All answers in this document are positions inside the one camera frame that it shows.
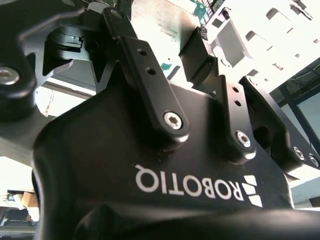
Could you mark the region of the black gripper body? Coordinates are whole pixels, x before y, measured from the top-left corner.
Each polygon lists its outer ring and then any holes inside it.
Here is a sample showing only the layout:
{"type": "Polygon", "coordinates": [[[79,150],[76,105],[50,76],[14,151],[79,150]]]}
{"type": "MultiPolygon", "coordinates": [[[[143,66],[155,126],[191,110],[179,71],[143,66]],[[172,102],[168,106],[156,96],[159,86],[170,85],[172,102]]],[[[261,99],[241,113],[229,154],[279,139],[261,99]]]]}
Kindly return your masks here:
{"type": "Polygon", "coordinates": [[[295,210],[288,176],[320,170],[273,99],[243,78],[256,155],[225,143],[220,105],[172,87],[189,120],[173,150],[125,81],[48,124],[34,146],[37,240],[317,240],[320,215],[295,210]],[[298,148],[306,156],[295,154],[298,148]]]}

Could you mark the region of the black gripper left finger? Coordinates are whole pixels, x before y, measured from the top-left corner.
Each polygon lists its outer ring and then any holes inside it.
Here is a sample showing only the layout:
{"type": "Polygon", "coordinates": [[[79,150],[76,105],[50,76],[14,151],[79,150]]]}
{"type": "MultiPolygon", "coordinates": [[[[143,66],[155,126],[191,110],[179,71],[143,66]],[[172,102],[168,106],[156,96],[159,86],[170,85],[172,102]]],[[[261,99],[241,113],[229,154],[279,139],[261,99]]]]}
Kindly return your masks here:
{"type": "Polygon", "coordinates": [[[8,148],[31,150],[53,127],[95,127],[105,137],[115,112],[131,104],[133,124],[150,141],[173,150],[189,137],[190,125],[150,45],[137,38],[126,14],[106,7],[85,9],[79,0],[3,0],[0,3],[0,136],[8,148]],[[36,105],[36,89],[89,61],[97,94],[49,124],[36,105]]]}

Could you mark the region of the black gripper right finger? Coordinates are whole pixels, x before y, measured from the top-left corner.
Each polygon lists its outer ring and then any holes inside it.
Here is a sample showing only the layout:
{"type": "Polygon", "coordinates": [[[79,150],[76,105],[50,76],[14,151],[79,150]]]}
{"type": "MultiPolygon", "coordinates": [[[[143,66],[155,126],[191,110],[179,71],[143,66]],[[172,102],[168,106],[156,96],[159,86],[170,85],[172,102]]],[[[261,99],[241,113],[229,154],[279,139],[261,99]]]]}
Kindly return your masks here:
{"type": "Polygon", "coordinates": [[[287,175],[320,173],[317,152],[265,90],[226,71],[202,27],[193,30],[179,57],[193,88],[213,98],[220,140],[234,163],[250,161],[263,149],[287,175]]]}

